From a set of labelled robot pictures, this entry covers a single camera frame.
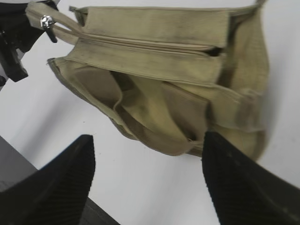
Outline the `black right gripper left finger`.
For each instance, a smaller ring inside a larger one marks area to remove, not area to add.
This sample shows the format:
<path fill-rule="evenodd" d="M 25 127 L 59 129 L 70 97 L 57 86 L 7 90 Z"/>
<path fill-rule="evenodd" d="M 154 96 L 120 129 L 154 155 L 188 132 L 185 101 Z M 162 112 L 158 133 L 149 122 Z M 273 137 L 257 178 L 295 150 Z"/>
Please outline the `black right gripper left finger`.
<path fill-rule="evenodd" d="M 81 135 L 55 159 L 0 194 L 2 225 L 78 225 L 96 167 L 93 136 Z"/>

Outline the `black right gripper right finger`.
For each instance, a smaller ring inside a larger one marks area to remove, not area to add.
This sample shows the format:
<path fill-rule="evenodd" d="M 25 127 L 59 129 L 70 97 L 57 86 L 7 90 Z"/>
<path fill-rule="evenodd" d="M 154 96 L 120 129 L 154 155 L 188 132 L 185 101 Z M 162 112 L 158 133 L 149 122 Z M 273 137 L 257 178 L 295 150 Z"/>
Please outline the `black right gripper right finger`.
<path fill-rule="evenodd" d="M 222 225 L 298 225 L 300 190 L 206 132 L 202 172 Z"/>

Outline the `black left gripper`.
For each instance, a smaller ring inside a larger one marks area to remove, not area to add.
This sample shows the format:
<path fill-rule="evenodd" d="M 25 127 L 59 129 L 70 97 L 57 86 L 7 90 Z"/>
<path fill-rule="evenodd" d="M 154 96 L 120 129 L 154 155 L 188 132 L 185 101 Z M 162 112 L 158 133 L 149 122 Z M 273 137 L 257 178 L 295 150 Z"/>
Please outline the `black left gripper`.
<path fill-rule="evenodd" d="M 45 32 L 37 17 L 37 28 L 30 24 L 25 14 L 27 3 L 0 4 L 0 81 L 18 82 L 28 73 L 21 63 L 38 38 Z"/>

